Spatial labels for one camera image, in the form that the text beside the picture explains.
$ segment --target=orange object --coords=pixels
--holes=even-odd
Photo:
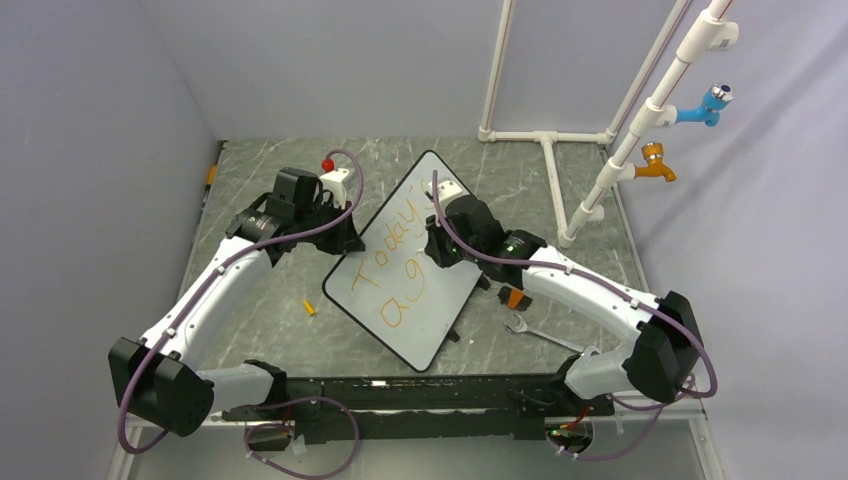
[[[520,302],[522,298],[524,298],[524,293],[522,293],[521,290],[513,288],[512,291],[509,292],[509,300],[507,300],[506,306],[515,310],[515,307],[518,306],[518,302]]]
[[[666,182],[677,180],[674,174],[663,162],[662,143],[648,142],[642,147],[642,158],[648,162],[647,167],[636,167],[637,177],[663,177]]]
[[[311,317],[312,315],[315,315],[315,308],[314,308],[314,307],[312,307],[312,304],[311,304],[311,303],[309,303],[309,300],[304,300],[304,301],[303,301],[303,308],[305,308],[305,309],[306,309],[306,313],[308,313],[310,317]]]

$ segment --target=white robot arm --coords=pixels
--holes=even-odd
[[[671,403],[683,391],[702,348],[685,297],[669,292],[659,298],[619,285],[531,233],[504,230],[484,202],[455,182],[438,185],[438,213],[427,219],[424,249],[438,266],[474,262],[488,278],[562,303],[621,340],[611,352],[593,349],[563,363],[555,381],[561,382],[567,399],[576,404],[638,390]]]
[[[286,399],[285,372],[263,362],[198,368],[239,301],[297,244],[275,239],[314,231],[353,208],[346,188],[351,172],[331,164],[327,168],[327,162],[320,177],[293,168],[280,170],[274,190],[235,216],[212,261],[177,304],[137,342],[121,338],[115,343],[109,366],[122,408],[186,436],[210,412]],[[352,218],[341,220],[300,241],[333,255],[363,251]],[[179,315],[182,321],[174,327]],[[128,391],[130,398],[124,402]]]

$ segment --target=whiteboard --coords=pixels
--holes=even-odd
[[[363,229],[365,252],[342,257],[323,284],[327,298],[418,372],[430,367],[481,274],[468,262],[439,268],[419,252],[435,213],[424,194],[433,170],[468,191],[435,152],[424,152]]]

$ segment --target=gray marble floor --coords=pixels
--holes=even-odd
[[[522,228],[556,244],[556,224],[542,149],[533,143],[484,144],[472,138],[292,138],[226,143],[199,227],[188,280],[212,259],[233,215],[270,190],[285,166],[318,172],[332,148],[358,155],[366,190],[354,213],[362,228],[413,162],[432,149],[463,182],[486,201],[505,228]],[[602,160],[596,145],[557,144],[559,174],[570,214],[588,193]],[[606,219],[581,230],[567,254],[609,278],[638,285],[636,263],[612,197],[602,201]],[[204,368],[229,367],[257,358],[291,376],[398,376],[414,372],[369,333],[338,310],[321,291],[337,258],[312,246],[297,247],[236,307],[209,349]],[[503,327],[510,311],[497,288],[476,290],[456,322],[459,343],[446,342],[426,374],[552,372],[571,352]],[[317,314],[310,317],[307,299]],[[617,340],[565,306],[536,297],[527,322],[561,338],[609,350]]]

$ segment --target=yellow marker cap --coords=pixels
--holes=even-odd
[[[312,304],[309,303],[309,300],[303,301],[303,308],[306,309],[306,313],[308,313],[310,316],[315,315],[315,308],[312,307]]]

